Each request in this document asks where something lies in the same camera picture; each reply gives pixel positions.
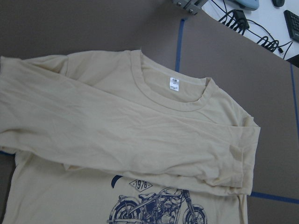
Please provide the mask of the beige long-sleeve printed shirt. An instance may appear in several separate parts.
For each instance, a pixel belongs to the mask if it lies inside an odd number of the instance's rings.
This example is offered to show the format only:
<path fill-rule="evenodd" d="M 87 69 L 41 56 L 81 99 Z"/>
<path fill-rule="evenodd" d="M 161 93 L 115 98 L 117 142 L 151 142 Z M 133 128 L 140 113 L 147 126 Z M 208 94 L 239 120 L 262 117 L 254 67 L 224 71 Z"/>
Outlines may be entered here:
<path fill-rule="evenodd" d="M 260 127 L 141 51 L 0 59 L 5 224 L 246 224 Z"/>

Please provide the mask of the black computer mouse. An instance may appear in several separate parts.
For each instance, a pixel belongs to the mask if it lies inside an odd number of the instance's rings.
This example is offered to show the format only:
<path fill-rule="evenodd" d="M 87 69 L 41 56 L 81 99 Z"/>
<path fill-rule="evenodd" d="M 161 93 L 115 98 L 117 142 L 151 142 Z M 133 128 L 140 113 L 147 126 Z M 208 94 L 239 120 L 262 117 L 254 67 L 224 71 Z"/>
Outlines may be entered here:
<path fill-rule="evenodd" d="M 274 7 L 282 7 L 285 4 L 285 0 L 272 0 Z"/>

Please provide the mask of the black keyboard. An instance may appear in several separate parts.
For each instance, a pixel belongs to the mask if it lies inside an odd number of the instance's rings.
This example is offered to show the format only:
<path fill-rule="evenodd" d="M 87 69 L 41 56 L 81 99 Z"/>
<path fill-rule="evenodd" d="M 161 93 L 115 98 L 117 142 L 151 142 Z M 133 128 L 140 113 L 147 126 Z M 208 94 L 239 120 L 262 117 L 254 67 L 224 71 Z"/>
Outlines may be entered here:
<path fill-rule="evenodd" d="M 299 16 L 289 10 L 284 11 L 285 22 L 291 39 L 299 41 Z"/>

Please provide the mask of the aluminium frame post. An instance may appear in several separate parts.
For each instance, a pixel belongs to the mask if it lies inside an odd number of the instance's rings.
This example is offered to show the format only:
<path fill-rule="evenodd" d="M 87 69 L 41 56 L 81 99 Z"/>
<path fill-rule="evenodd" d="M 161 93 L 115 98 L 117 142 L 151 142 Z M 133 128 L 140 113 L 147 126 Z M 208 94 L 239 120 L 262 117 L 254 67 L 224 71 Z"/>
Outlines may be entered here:
<path fill-rule="evenodd" d="M 207 0 L 172 0 L 172 3 L 192 15 L 196 15 Z"/>

